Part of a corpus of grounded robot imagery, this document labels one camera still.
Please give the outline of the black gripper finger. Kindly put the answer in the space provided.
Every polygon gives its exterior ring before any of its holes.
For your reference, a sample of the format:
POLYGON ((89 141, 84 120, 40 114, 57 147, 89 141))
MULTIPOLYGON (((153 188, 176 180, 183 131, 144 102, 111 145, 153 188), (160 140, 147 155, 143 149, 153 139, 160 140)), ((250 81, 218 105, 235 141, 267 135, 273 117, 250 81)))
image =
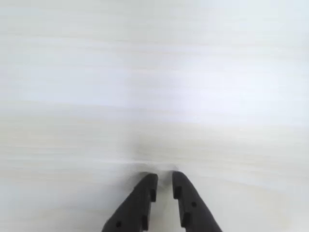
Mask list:
POLYGON ((156 201, 158 175, 147 173, 104 224, 103 232, 144 232, 156 201))
POLYGON ((178 201, 181 227, 187 232, 221 232, 198 191, 182 172, 172 173, 173 198, 178 201))

